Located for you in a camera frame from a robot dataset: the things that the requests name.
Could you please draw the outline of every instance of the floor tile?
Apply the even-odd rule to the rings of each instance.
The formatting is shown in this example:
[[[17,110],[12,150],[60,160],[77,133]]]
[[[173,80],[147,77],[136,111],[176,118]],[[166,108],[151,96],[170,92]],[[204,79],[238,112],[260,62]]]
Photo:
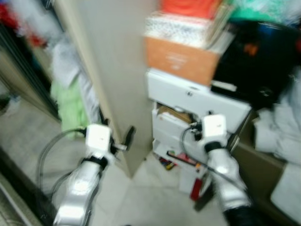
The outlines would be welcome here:
[[[112,226],[225,226],[215,200],[201,212],[186,194],[171,188],[129,188]]]
[[[89,226],[111,226],[107,213],[105,213],[104,210],[98,205],[93,207],[93,213],[89,221]]]
[[[150,153],[133,177],[133,184],[137,186],[173,187],[179,186],[180,168],[166,170]]]
[[[111,218],[120,207],[130,185],[130,179],[115,165],[109,166],[100,182],[96,204]]]

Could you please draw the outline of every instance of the orange box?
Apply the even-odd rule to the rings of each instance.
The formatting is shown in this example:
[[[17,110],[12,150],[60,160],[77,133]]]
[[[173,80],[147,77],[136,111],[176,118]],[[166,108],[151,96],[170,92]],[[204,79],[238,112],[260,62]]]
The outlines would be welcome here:
[[[152,37],[145,41],[149,67],[210,86],[219,54]]]
[[[222,0],[161,0],[165,13],[212,19]]]

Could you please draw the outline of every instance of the red item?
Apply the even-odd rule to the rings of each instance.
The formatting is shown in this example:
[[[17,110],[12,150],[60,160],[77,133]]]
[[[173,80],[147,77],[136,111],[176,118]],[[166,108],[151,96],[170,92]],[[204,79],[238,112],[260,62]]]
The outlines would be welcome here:
[[[213,19],[222,0],[161,0],[162,11]]]
[[[193,186],[192,191],[191,191],[191,193],[190,193],[190,198],[191,198],[193,201],[198,200],[198,198],[199,198],[199,192],[200,192],[200,190],[201,190],[202,184],[203,184],[203,181],[202,181],[202,180],[200,180],[200,179],[196,179],[196,180],[195,180],[194,186]]]
[[[0,22],[12,29],[18,27],[18,21],[15,15],[9,11],[7,4],[0,4]]]
[[[298,53],[301,53],[301,39],[297,40],[296,46],[297,46]]]
[[[36,36],[34,34],[32,34],[32,35],[29,36],[29,40],[30,40],[30,42],[31,42],[31,44],[33,46],[41,46],[41,47],[43,47],[43,46],[46,45],[46,42],[42,38],[40,38],[40,37],[38,37],[38,36]]]

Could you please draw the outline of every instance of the green cloth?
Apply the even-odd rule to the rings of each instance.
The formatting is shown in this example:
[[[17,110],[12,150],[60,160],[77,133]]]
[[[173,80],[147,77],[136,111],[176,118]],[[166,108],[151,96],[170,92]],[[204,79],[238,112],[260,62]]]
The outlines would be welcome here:
[[[282,22],[285,0],[233,0],[236,10],[231,19]]]
[[[62,131],[88,126],[89,119],[80,95],[78,79],[75,79],[67,89],[53,81],[51,97],[55,99],[58,105]],[[75,134],[70,134],[69,138],[75,138]]]

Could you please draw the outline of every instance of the wooden panel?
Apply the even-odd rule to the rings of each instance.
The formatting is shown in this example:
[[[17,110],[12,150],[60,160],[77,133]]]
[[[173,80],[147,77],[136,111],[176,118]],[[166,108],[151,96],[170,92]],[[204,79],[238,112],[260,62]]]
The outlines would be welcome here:
[[[0,51],[0,72],[11,89],[18,92],[20,95],[24,94],[29,97],[31,102],[37,107],[47,109],[44,102],[35,93],[33,88],[23,77],[22,73],[15,66],[14,62],[4,51]]]
[[[157,0],[57,0],[56,5],[117,137],[130,125],[137,127],[124,161],[128,175],[133,175],[151,150],[143,32]]]

